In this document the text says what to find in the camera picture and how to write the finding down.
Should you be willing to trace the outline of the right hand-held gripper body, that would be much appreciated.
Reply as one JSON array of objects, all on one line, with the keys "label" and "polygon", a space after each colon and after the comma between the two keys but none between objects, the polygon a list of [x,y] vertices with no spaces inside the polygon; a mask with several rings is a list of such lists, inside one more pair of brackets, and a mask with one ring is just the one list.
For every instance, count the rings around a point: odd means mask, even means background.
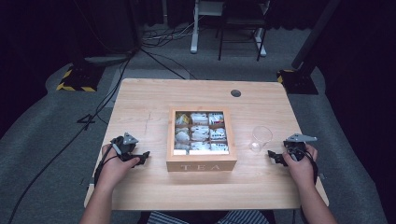
[{"label": "right hand-held gripper body", "polygon": [[307,151],[305,147],[306,142],[317,141],[318,139],[314,136],[308,136],[301,133],[295,133],[288,137],[284,142],[284,147],[290,154],[294,161],[301,161],[305,156],[307,156]]}]

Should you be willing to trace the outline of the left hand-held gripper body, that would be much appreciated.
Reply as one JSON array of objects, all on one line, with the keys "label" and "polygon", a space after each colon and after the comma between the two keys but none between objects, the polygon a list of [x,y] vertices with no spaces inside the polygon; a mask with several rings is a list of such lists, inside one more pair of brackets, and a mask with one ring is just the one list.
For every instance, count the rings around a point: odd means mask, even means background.
[{"label": "left hand-held gripper body", "polygon": [[129,161],[134,157],[133,150],[138,143],[138,140],[130,134],[125,133],[124,136],[113,138],[110,143],[122,161]]}]

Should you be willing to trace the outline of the person's right hand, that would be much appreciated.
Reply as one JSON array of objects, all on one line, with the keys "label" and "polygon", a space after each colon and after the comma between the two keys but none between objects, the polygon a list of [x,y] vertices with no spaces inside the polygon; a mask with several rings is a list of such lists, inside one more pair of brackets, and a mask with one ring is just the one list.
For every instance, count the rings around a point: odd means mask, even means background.
[{"label": "person's right hand", "polygon": [[312,162],[316,161],[318,151],[310,145],[306,145],[305,148],[311,158],[304,157],[300,161],[294,161],[287,152],[284,152],[282,156],[289,166],[290,174],[297,188],[312,190],[316,186],[314,182],[314,165]]}]

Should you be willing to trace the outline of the person's left hand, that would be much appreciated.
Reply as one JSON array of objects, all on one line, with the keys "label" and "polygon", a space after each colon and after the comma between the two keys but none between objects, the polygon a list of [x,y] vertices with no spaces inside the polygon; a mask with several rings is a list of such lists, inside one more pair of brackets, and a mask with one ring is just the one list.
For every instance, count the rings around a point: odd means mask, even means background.
[{"label": "person's left hand", "polygon": [[139,158],[122,161],[111,145],[102,146],[104,166],[98,178],[96,187],[99,189],[114,189],[128,172],[139,162]]}]

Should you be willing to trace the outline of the clear glass cup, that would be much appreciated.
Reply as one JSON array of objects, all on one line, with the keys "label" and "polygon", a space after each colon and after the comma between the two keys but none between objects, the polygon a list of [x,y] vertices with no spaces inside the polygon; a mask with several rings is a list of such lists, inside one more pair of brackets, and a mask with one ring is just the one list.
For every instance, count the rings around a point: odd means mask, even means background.
[{"label": "clear glass cup", "polygon": [[270,129],[265,126],[256,126],[252,131],[248,146],[253,152],[261,152],[272,139],[273,133]]}]

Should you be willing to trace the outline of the wooden tea box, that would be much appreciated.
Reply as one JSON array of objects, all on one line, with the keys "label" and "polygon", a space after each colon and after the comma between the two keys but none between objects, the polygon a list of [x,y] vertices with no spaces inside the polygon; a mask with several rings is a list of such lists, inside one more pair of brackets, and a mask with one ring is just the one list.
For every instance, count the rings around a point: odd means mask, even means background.
[{"label": "wooden tea box", "polygon": [[[222,111],[225,115],[226,131],[228,135],[229,153],[227,155],[175,155],[174,154],[174,125],[177,111]],[[216,172],[232,171],[237,162],[237,153],[233,140],[231,115],[224,107],[173,107],[170,109],[168,122],[168,149],[166,165],[169,172]]]}]

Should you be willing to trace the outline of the group of tea bags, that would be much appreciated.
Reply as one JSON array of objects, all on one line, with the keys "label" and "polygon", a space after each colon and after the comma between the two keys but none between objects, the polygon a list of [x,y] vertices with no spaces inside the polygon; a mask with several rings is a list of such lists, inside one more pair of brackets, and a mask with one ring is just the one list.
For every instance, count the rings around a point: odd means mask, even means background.
[{"label": "group of tea bags", "polygon": [[177,111],[174,125],[175,155],[227,155],[225,115],[222,111]]}]

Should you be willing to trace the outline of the black yellow striped stand base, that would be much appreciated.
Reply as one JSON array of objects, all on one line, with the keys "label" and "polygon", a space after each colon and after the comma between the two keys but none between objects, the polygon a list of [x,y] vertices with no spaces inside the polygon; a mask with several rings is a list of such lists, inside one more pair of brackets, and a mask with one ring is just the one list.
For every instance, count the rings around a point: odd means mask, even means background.
[{"label": "black yellow striped stand base", "polygon": [[87,91],[98,90],[99,82],[105,71],[104,67],[89,65],[88,67],[75,67],[71,65],[64,73],[57,91]]},{"label": "black yellow striped stand base", "polygon": [[279,70],[276,72],[276,80],[287,94],[318,94],[311,76],[303,76],[298,70]]}]

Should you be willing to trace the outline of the person's striped clothing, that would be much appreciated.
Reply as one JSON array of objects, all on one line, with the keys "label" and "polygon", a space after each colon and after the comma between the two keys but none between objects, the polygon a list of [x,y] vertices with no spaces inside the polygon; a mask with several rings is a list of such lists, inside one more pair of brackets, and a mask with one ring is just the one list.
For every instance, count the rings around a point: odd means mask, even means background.
[{"label": "person's striped clothing", "polygon": [[234,210],[224,213],[183,213],[183,217],[154,211],[143,213],[138,224],[270,224],[258,210]]}]

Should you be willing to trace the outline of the black slanted stand pole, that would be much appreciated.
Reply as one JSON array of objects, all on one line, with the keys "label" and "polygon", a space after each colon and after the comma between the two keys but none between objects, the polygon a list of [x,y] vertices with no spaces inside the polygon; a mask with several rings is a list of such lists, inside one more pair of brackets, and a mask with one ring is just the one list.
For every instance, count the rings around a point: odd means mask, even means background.
[{"label": "black slanted stand pole", "polygon": [[294,69],[299,69],[304,60],[306,59],[309,51],[314,47],[316,41],[318,40],[320,33],[326,27],[328,21],[332,17],[332,14],[337,9],[341,0],[330,0],[327,6],[324,8],[323,12],[321,13],[318,21],[316,22],[314,28],[312,29],[311,33],[305,40],[304,44],[300,48],[299,52],[297,53],[296,57],[291,63],[291,66]]}]

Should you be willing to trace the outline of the black chair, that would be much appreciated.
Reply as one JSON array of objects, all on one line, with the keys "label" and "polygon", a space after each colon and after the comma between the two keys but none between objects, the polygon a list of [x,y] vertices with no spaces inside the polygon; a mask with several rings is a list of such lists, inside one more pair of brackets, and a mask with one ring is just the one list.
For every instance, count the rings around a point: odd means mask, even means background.
[{"label": "black chair", "polygon": [[258,49],[258,61],[266,55],[264,38],[267,31],[267,13],[271,3],[264,4],[262,0],[225,0],[222,4],[220,24],[216,36],[219,37],[218,60],[221,60],[224,43],[243,43],[242,40],[226,40],[227,29],[251,30],[251,38]]}]

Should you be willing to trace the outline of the white desk frame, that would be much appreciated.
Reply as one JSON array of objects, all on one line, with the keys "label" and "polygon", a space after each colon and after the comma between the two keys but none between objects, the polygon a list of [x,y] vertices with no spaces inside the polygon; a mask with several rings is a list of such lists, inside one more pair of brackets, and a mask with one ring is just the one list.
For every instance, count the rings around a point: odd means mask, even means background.
[{"label": "white desk frame", "polygon": [[[193,11],[193,31],[192,31],[192,38],[191,38],[191,53],[197,53],[198,51],[198,41],[199,41],[199,20],[203,16],[213,16],[213,17],[222,17],[223,13],[223,8],[224,4],[226,3],[226,0],[222,0],[221,2],[213,2],[213,1],[204,1],[204,0],[195,0],[195,6],[194,6],[194,11]],[[266,0],[265,3],[259,3],[258,7],[260,8],[260,13],[262,16],[265,18],[266,15],[268,14],[270,10],[271,1]],[[242,25],[245,25],[246,28],[240,28],[240,29],[250,29],[254,30],[252,34],[252,38],[254,40],[254,43],[258,49],[258,56],[257,56],[257,61],[260,59],[260,57],[265,57],[266,56],[266,50],[263,46],[263,41],[266,35],[267,28],[265,28],[265,24],[263,23],[263,27],[258,26],[258,25],[253,25],[253,24],[247,24],[247,23],[236,23],[236,24],[230,24],[231,26],[234,27],[242,27]],[[223,36],[222,28],[220,26],[219,32],[221,32],[221,36]],[[223,37],[220,37],[220,44],[219,44],[219,57],[218,59],[221,59],[221,53],[222,53],[222,43],[225,40]]]}]

